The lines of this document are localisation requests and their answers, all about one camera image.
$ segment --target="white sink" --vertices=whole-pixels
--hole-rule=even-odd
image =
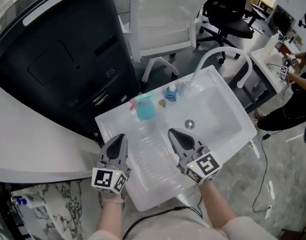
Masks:
[[[128,139],[128,166],[132,169],[126,189],[139,211],[148,210],[177,196],[194,185],[176,168],[178,157],[168,140],[170,128],[185,129],[185,121],[193,120],[191,131],[214,150],[224,164],[255,135],[256,130],[239,100],[214,66],[201,69],[195,85],[185,97],[162,108],[162,90],[153,90],[151,100],[156,116],[139,121],[131,104],[125,103],[95,118],[105,142],[124,133]],[[189,81],[192,74],[174,81]]]

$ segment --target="curved faucet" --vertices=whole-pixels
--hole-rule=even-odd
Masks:
[[[251,75],[252,73],[252,69],[253,69],[253,64],[252,64],[252,61],[250,59],[250,57],[244,52],[244,51],[241,51],[240,49],[237,49],[237,48],[234,48],[234,47],[227,47],[227,46],[224,46],[224,47],[218,47],[218,48],[214,48],[212,50],[209,50],[206,54],[204,54],[204,56],[202,57],[202,59],[199,61],[199,64],[197,65],[196,69],[195,69],[195,72],[189,82],[189,85],[190,86],[193,86],[194,85],[194,82],[195,82],[195,79],[197,78],[197,73],[201,70],[201,68],[203,67],[204,65],[204,62],[213,54],[216,54],[216,53],[219,53],[219,52],[235,52],[237,54],[240,54],[242,55],[245,59],[246,59],[246,62],[248,64],[248,70],[247,72],[245,73],[245,75],[242,77],[242,79],[240,81],[237,82],[236,86],[238,88],[242,88],[245,84],[245,81],[249,78],[249,76]]]

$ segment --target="floor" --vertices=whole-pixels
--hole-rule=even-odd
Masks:
[[[123,23],[128,22],[129,2],[116,0],[118,13],[121,13]],[[252,52],[265,46],[272,36],[264,21],[255,22],[255,26],[264,28],[265,33],[255,31],[252,39],[240,39],[229,36],[229,40],[239,49]],[[206,37],[208,34],[197,34],[197,38]],[[170,61],[180,72],[179,78],[194,72],[201,57],[210,49],[217,47],[216,42],[201,43],[195,50],[186,50],[176,54],[175,58],[165,58]],[[220,66],[217,62],[220,54],[210,57],[205,66],[214,65],[221,76],[229,82],[237,73],[245,60],[241,57],[234,60],[235,54],[227,54],[225,63]],[[143,59],[141,63],[135,63],[134,68],[140,81],[148,61]],[[149,76],[146,91],[153,90],[171,81],[171,73],[164,66],[155,67]],[[252,74],[246,83],[246,87],[253,91],[254,85],[259,81],[256,74]],[[250,102],[243,92],[233,90],[240,102],[246,107]],[[265,115],[282,104],[282,94],[264,104],[260,110]],[[277,237],[281,229],[300,231],[306,226],[306,144],[303,141],[305,124],[271,136],[263,141],[263,148],[267,155],[268,169],[265,176],[262,191],[255,203],[255,210],[263,210],[272,205],[272,212],[265,219],[266,212],[254,213],[252,204],[259,193],[261,182],[266,168],[266,160],[261,146],[262,136],[266,132],[259,131],[253,140],[253,144],[246,145],[223,167],[215,179],[221,194],[231,205],[238,216],[249,216]],[[273,184],[275,200],[269,193],[269,181]],[[187,190],[178,196],[182,202],[190,206],[196,206],[200,200],[197,187]]]

